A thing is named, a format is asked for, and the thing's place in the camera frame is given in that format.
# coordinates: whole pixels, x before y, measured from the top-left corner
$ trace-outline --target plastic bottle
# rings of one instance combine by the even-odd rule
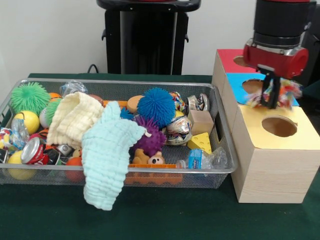
[[[227,167],[227,154],[222,147],[218,147],[210,155],[201,149],[193,149],[188,159],[176,162],[178,169],[226,169]]]

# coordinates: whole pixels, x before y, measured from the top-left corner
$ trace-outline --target circular hole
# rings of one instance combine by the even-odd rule
[[[297,132],[297,126],[283,116],[270,116],[262,121],[262,127],[271,134],[278,137],[289,137]]]
[[[234,59],[233,59],[234,63],[241,66],[241,67],[248,67],[248,65],[245,63],[245,60],[244,60],[244,56],[240,55],[240,56],[236,56]]]
[[[242,83],[242,87],[247,94],[254,94],[258,91],[262,91],[263,84],[264,84],[264,81],[260,79],[249,79]]]

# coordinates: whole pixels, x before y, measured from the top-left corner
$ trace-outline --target towel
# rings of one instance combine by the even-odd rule
[[[81,148],[84,133],[101,117],[104,108],[93,97],[75,92],[61,100],[49,127],[47,144]]]
[[[82,138],[84,199],[97,209],[111,210],[128,173],[129,148],[146,132],[134,121],[121,119],[116,101]]]

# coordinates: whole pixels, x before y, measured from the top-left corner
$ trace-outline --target red can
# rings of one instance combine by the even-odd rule
[[[21,162],[23,164],[46,165],[49,162],[49,156],[44,154],[46,148],[45,142],[34,137],[25,145],[21,153]]]

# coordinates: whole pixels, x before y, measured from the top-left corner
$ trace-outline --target red box top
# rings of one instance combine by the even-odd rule
[[[234,62],[234,58],[243,54],[243,49],[218,49],[224,71],[227,74],[252,74],[256,70],[251,67],[239,66]]]

